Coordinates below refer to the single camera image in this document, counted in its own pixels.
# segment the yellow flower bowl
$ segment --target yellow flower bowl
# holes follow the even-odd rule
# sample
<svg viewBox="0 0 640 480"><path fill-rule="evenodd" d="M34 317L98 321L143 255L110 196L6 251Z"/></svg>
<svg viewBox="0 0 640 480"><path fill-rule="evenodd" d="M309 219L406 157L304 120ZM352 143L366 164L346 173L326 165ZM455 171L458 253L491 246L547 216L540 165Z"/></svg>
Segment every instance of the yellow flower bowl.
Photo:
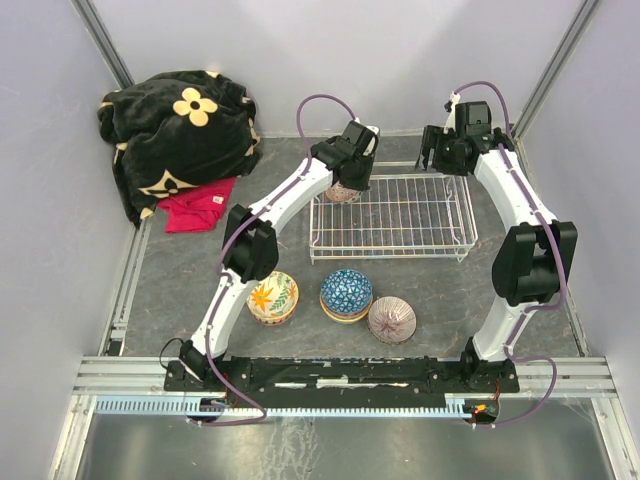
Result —
<svg viewBox="0 0 640 480"><path fill-rule="evenodd" d="M280 325L291 317L300 292L295 280L283 272L273 272L253 289L247 306L260 323Z"/></svg>

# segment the red towel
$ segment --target red towel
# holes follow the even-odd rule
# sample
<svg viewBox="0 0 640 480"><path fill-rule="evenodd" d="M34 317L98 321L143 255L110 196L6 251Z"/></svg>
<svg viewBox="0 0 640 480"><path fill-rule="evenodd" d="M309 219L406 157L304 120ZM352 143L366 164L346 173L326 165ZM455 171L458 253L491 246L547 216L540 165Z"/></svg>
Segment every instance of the red towel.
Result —
<svg viewBox="0 0 640 480"><path fill-rule="evenodd" d="M158 207L169 212L165 232L207 232L224 215L236 178L215 180L207 185L165 198Z"/></svg>

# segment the wire rack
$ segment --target wire rack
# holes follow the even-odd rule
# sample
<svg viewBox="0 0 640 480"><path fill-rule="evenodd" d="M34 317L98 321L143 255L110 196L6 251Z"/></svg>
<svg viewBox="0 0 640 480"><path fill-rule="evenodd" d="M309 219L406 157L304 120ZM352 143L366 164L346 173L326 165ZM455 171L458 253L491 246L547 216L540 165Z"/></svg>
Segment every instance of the wire rack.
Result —
<svg viewBox="0 0 640 480"><path fill-rule="evenodd" d="M439 173L372 175L353 204L311 200L310 251L315 260L453 257L478 239L467 179Z"/></svg>

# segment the white backdrop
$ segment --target white backdrop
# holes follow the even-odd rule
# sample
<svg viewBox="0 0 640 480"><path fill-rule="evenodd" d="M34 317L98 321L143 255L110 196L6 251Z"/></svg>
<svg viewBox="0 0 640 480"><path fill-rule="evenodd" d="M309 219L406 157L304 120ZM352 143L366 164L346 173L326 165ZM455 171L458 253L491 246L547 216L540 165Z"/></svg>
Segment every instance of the white backdrop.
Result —
<svg viewBox="0 0 640 480"><path fill-rule="evenodd" d="M524 146L547 206L578 228L570 286L640 442L640 4L601 2Z"/></svg>
<svg viewBox="0 0 640 480"><path fill-rule="evenodd" d="M332 93L388 135L442 123L451 90L472 80L497 83L515 120L581 2L94 3L136 82L162 71L220 71L249 88L258 102L258 126L270 134L294 133L298 103ZM339 109L310 105L305 127L341 131Z"/></svg>
<svg viewBox="0 0 640 480"><path fill-rule="evenodd" d="M131 226L96 118L117 85L71 2L4 4L0 31L0 477L31 480L98 352Z"/></svg>

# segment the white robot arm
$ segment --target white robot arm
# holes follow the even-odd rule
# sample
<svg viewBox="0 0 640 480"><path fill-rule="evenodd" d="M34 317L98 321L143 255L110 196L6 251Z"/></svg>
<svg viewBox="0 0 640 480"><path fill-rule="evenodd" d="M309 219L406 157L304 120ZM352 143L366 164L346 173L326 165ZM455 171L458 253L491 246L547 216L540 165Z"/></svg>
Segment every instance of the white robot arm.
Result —
<svg viewBox="0 0 640 480"><path fill-rule="evenodd" d="M225 249L227 244L230 248L218 289L200 326L180 351L180 361L191 375L203 380L206 356L217 359L226 352L247 296L275 268L276 236L289 220L338 180L346 188L368 187L378 133L377 127L350 122L342 136L314 145L312 158L304 159L269 195L248 209L236 205L229 212Z"/></svg>
<svg viewBox="0 0 640 480"><path fill-rule="evenodd" d="M538 305L549 302L560 281L551 245L541 222L549 225L568 278L577 241L572 222L558 222L527 181L509 136L491 130L486 102L459 103L453 93L444 128L427 126L423 165L453 175L472 173L493 200L507 237L496 257L492 281L496 297L482 328L467 345L476 363L501 362Z"/></svg>

